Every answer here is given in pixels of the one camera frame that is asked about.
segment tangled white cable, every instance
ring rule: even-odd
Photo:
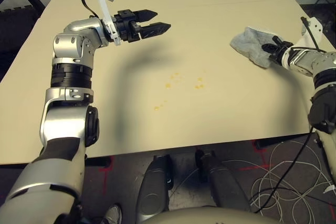
[[[297,142],[297,141],[290,141],[292,143],[296,143],[296,144],[300,144],[302,145],[302,143],[300,142]],[[251,187],[251,198],[252,198],[252,202],[251,202],[251,206],[256,206],[257,208],[260,208],[261,207],[261,197],[263,196],[269,196],[270,194],[266,194],[266,193],[262,193],[263,192],[263,182],[269,182],[270,185],[271,185],[271,188],[270,189],[273,189],[274,185],[272,182],[275,182],[277,183],[278,181],[273,179],[271,177],[271,175],[275,176],[276,178],[280,179],[280,176],[278,176],[277,174],[274,173],[274,169],[276,169],[277,167],[283,165],[283,164],[288,164],[288,163],[292,163],[292,161],[282,161],[280,162],[279,164],[277,164],[276,166],[274,166],[273,168],[271,168],[271,159],[272,159],[272,156],[275,152],[275,150],[278,148],[278,146],[280,146],[282,143],[278,144],[271,152],[271,155],[270,155],[270,159],[269,159],[269,169],[265,169],[257,164],[254,164],[253,162],[249,162],[249,161],[245,161],[245,160],[240,160],[240,159],[233,159],[233,160],[228,160],[228,161],[224,161],[224,163],[227,163],[227,162],[244,162],[244,163],[248,163],[248,164],[252,164],[252,165],[255,165],[263,170],[266,171],[266,174],[261,177],[261,178],[258,178],[254,181],[252,187]],[[315,217],[314,217],[314,213],[312,211],[312,208],[311,206],[309,205],[309,203],[306,201],[305,199],[305,196],[312,192],[317,186],[320,186],[320,185],[324,185],[324,184],[329,184],[329,185],[332,185],[332,182],[327,178],[327,176],[322,172],[322,166],[321,166],[321,162],[317,156],[317,154],[314,152],[314,150],[307,146],[307,148],[314,154],[317,162],[318,162],[318,165],[319,167],[317,167],[316,165],[314,164],[311,164],[311,163],[307,163],[307,162],[300,162],[300,161],[296,161],[296,164],[301,164],[301,165],[309,165],[311,167],[313,167],[314,169],[316,169],[319,173],[317,175],[317,178],[314,180],[314,182],[312,183],[312,186],[307,189],[304,193],[300,193],[296,188],[294,188],[290,183],[288,183],[287,181],[283,180],[280,185],[286,189],[289,189],[293,194],[297,195],[297,197],[294,197],[294,198],[283,198],[280,196],[280,193],[277,191],[274,193],[274,195],[272,196],[272,198],[274,199],[274,203],[269,206],[269,207],[265,207],[264,210],[266,209],[270,209],[270,208],[273,208],[274,206],[277,207],[278,209],[278,213],[279,213],[279,222],[283,222],[283,212],[282,212],[282,207],[281,207],[281,201],[294,201],[294,204],[293,204],[293,207],[292,207],[292,218],[293,218],[293,221],[295,224],[298,224],[297,223],[297,220],[295,219],[295,215],[294,215],[294,209],[295,209],[295,206],[297,205],[297,203],[299,201],[303,201],[303,203],[305,204],[306,208],[307,208],[307,211],[308,211],[308,217],[309,217],[309,224],[315,224]],[[323,177],[323,179],[325,180],[325,182],[322,182],[322,183],[319,183],[319,180],[320,178]],[[258,191],[257,193],[254,193],[255,191],[255,187],[256,185],[258,184]]]

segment gray cloth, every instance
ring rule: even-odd
[[[272,40],[274,35],[276,34],[246,27],[242,34],[238,34],[231,40],[230,46],[238,53],[249,58],[254,64],[262,68],[268,68],[271,63],[268,58],[269,53],[263,51],[261,46],[268,43],[275,45]]]

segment silver arm segment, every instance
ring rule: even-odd
[[[99,134],[97,110],[89,106],[93,102],[93,55],[107,45],[97,18],[73,22],[55,37],[53,76],[40,127],[44,150],[14,184],[0,208],[0,223],[61,222],[76,209],[85,149]]]

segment white table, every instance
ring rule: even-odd
[[[305,14],[294,0],[116,0],[109,7],[111,14],[151,9],[159,13],[153,22],[172,27],[96,51],[100,138],[89,157],[308,132],[312,79],[260,69],[229,45],[248,25],[296,42]],[[52,0],[22,46],[0,84],[0,163],[38,155],[53,38],[88,15],[80,0]],[[320,47],[334,50],[325,37]]]

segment floor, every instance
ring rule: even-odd
[[[7,13],[0,13],[0,80],[5,75],[12,61],[15,59],[20,46],[25,41],[31,28],[37,19],[34,10],[24,8],[12,10]],[[328,38],[335,45],[335,32],[332,25],[328,25]],[[215,145],[198,146],[205,151],[215,150],[217,157],[222,159],[229,169],[236,176],[248,198],[251,198],[251,188],[257,179],[266,174],[264,169],[274,168],[283,161],[291,161],[295,157],[304,137],[294,139],[296,142],[285,142],[279,145],[272,156],[270,155],[275,146],[271,146],[262,151],[257,150],[253,141],[241,141],[234,143],[223,143]],[[321,163],[321,170],[330,179],[319,149],[316,143],[311,139],[309,146],[299,158],[300,163],[296,164],[292,171],[286,177],[297,191],[303,193],[315,184],[325,182],[322,177],[318,178]],[[118,155],[111,158],[111,165],[106,168],[86,167],[86,176],[82,193],[82,204],[84,216],[92,221],[99,223],[101,216],[104,215],[108,207],[118,202],[123,209],[123,224],[134,223],[135,205],[138,191],[141,185],[143,174],[150,164],[153,155],[170,153],[175,168],[175,186],[170,192],[170,209],[179,209],[184,207],[213,205],[210,191],[207,184],[198,181],[197,171],[194,162],[195,146],[176,148],[171,150],[162,150],[156,152],[135,153],[127,155]],[[274,173],[281,176],[288,167],[289,163],[279,165],[274,168]],[[0,166],[0,205],[5,201],[10,188],[21,172],[20,168]],[[269,180],[264,180],[261,190],[271,187]],[[323,193],[327,184],[316,186],[305,201],[299,200],[279,200],[279,205],[264,210],[265,216],[280,219],[279,211],[282,211],[282,220],[284,223],[336,223],[336,198],[332,191]],[[285,189],[279,189],[281,198],[293,198],[295,195]],[[257,187],[252,191],[252,195],[257,193]],[[263,191],[261,194],[261,204],[267,198],[266,193],[270,190]]]

